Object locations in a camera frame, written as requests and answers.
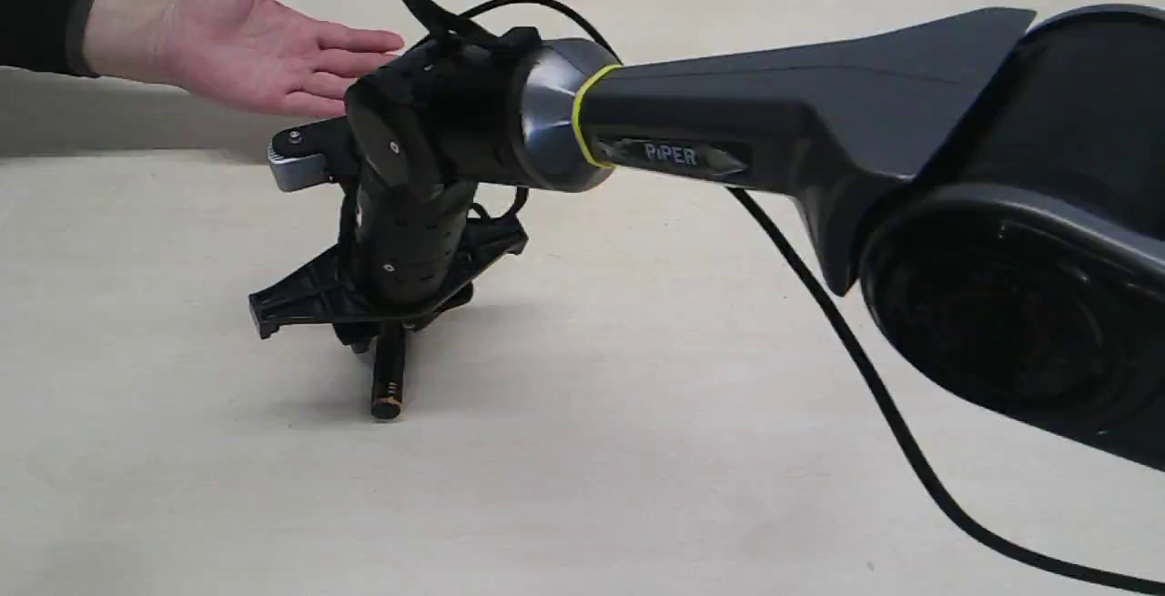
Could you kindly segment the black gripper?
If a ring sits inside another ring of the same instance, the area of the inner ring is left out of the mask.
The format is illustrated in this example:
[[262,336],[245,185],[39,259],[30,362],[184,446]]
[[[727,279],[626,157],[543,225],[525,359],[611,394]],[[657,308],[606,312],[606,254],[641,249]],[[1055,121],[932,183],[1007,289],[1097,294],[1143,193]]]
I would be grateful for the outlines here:
[[388,324],[424,329],[445,311],[469,303],[473,282],[497,260],[520,255],[527,242],[517,217],[467,218],[461,242],[442,257],[444,277],[438,279],[435,268],[421,269],[426,297],[419,301],[391,301],[382,290],[359,285],[333,244],[275,285],[250,293],[250,319],[262,339],[292,324],[329,324],[343,346],[365,354]]

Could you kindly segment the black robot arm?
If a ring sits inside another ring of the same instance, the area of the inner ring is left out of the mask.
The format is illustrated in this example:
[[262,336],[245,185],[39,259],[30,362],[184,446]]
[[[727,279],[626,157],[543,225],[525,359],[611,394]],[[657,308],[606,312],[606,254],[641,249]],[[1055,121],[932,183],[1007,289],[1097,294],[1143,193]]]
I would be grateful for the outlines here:
[[412,5],[421,43],[278,133],[278,189],[344,189],[339,239],[250,295],[268,338],[388,352],[527,235],[481,183],[578,193],[617,166],[790,197],[824,284],[949,393],[1162,469],[1162,10],[1035,24],[986,8],[864,40],[623,66],[591,34],[486,31]]

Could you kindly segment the open bare human hand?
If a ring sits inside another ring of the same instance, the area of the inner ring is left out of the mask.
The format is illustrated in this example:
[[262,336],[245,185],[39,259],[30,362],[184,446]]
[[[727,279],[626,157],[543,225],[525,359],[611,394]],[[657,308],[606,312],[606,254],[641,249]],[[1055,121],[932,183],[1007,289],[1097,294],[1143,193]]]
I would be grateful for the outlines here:
[[158,20],[163,81],[209,101],[273,116],[341,116],[358,78],[405,47],[386,29],[304,15],[278,0],[172,0]]

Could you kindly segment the forearm in black sleeve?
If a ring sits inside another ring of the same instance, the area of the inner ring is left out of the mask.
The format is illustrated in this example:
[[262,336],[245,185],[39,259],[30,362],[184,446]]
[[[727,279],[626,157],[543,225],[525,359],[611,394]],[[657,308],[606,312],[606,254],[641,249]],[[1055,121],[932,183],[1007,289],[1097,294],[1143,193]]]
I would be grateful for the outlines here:
[[1,0],[1,64],[37,73],[181,85],[177,0]]

